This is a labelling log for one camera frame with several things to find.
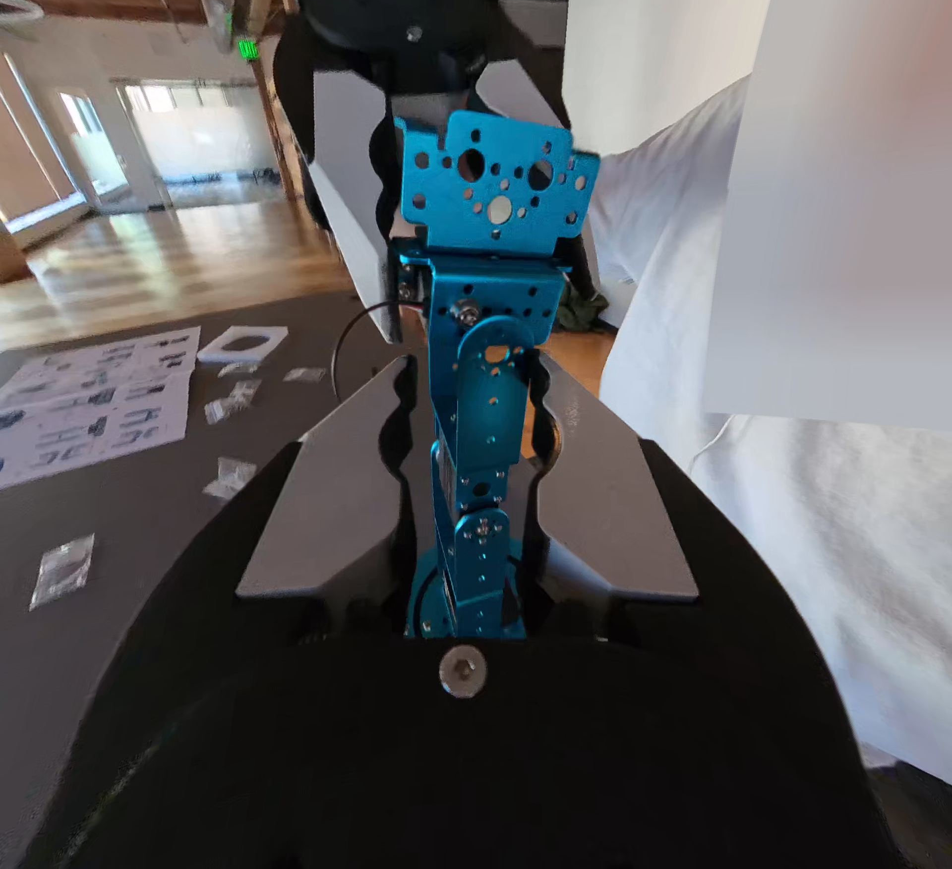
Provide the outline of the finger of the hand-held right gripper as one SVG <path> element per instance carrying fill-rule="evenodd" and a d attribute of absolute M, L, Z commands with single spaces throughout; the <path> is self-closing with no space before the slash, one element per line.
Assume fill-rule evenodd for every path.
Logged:
<path fill-rule="evenodd" d="M 348 69 L 313 74 L 314 157 L 308 165 L 353 287 L 369 308 L 396 296 L 389 240 L 406 235 L 396 127 L 383 90 Z"/>
<path fill-rule="evenodd" d="M 516 59 L 486 64 L 473 87 L 473 111 L 519 122 L 568 128 Z"/>

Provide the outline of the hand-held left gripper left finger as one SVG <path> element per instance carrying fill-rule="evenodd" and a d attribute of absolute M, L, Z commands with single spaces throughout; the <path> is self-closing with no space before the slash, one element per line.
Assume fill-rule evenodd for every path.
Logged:
<path fill-rule="evenodd" d="M 303 435 L 239 598 L 386 600 L 398 589 L 403 460 L 386 460 L 382 435 L 415 406 L 416 363 L 395 358 Z"/>

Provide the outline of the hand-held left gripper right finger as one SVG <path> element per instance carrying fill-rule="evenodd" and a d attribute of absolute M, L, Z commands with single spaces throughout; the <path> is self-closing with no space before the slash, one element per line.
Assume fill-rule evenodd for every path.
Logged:
<path fill-rule="evenodd" d="M 553 601 L 696 601 L 637 434 L 547 353 L 537 363 L 534 579 Z"/>

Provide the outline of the blue toy robot arm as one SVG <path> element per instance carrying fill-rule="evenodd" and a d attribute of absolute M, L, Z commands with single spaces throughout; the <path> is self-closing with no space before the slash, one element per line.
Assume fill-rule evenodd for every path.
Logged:
<path fill-rule="evenodd" d="M 408 637 L 524 637 L 521 542 L 504 508 L 521 456 L 528 359 L 546 342 L 570 275 L 589 280 L 583 232 L 600 168 L 571 132 L 457 111 L 439 130 L 396 116 L 399 305 L 426 330 L 433 550 L 413 579 Z"/>

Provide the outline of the dark grey desk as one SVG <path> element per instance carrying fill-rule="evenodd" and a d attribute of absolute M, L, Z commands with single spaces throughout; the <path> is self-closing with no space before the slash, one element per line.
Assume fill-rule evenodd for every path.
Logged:
<path fill-rule="evenodd" d="M 205 404 L 232 388 L 199 365 L 189 385 L 184 439 L 113 461 L 11 486 L 1 495 L 1 857 L 14 867 L 54 792 L 84 708 L 138 609 L 195 534 L 222 507 L 203 494 L 220 457 L 258 469 L 335 403 L 327 377 L 284 383 L 292 367 L 328 367 L 361 308 L 356 290 L 323 292 L 146 328 L 13 348 L 2 382 L 41 353 L 198 326 L 202 342 L 226 327 L 279 326 L 289 336 L 265 360 L 252 406 L 209 425 Z M 94 534 L 86 585 L 30 612 L 41 557 Z"/>

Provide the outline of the tall wooden column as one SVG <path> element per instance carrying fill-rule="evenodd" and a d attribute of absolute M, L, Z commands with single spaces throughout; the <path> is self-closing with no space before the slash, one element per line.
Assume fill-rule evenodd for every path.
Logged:
<path fill-rule="evenodd" d="M 282 133 L 283 116 L 279 113 L 277 97 L 273 86 L 268 80 L 263 60 L 258 57 L 247 62 L 250 68 L 261 102 L 268 137 L 275 156 L 282 189 L 288 201 L 297 203 L 301 199 L 298 170 L 294 168 L 293 149 L 289 148 L 285 135 Z"/>

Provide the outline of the frosted glass partition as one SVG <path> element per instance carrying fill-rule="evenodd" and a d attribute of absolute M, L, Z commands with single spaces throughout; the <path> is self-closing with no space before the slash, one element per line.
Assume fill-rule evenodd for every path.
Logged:
<path fill-rule="evenodd" d="M 113 78 L 111 86 L 158 185 L 277 170 L 253 80 Z"/>

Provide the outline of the person's white shirt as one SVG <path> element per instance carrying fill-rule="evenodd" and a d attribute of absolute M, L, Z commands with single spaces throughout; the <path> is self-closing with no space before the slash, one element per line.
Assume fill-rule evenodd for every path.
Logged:
<path fill-rule="evenodd" d="M 604 268 L 636 288 L 600 398 L 742 532 L 802 614 L 864 750 L 951 778 L 949 432 L 703 411 L 746 75 L 601 168 Z"/>

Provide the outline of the dark green bag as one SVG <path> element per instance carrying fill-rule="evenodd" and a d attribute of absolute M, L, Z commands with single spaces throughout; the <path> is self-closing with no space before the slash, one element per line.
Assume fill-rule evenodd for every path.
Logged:
<path fill-rule="evenodd" d="M 608 300 L 600 292 L 587 296 L 566 282 L 556 312 L 555 327 L 575 334 L 596 331 L 608 307 Z"/>

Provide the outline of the printed instruction sheet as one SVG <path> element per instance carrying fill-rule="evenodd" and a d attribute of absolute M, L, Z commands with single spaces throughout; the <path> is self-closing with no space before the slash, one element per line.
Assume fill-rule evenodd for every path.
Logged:
<path fill-rule="evenodd" d="M 174 444 L 199 327 L 39 355 L 1 387 L 1 487 Z"/>

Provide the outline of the small silver ventilation duct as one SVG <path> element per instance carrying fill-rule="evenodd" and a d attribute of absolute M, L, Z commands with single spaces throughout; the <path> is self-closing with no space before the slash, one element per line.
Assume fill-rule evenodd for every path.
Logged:
<path fill-rule="evenodd" d="M 200 0 L 211 39 L 217 50 L 230 55 L 233 47 L 235 0 Z"/>

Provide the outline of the white foam frame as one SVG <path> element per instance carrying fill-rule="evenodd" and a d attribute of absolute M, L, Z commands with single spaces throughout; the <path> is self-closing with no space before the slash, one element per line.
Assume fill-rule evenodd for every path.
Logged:
<path fill-rule="evenodd" d="M 197 353 L 201 363 L 262 363 L 289 336 L 286 327 L 232 326 Z"/>

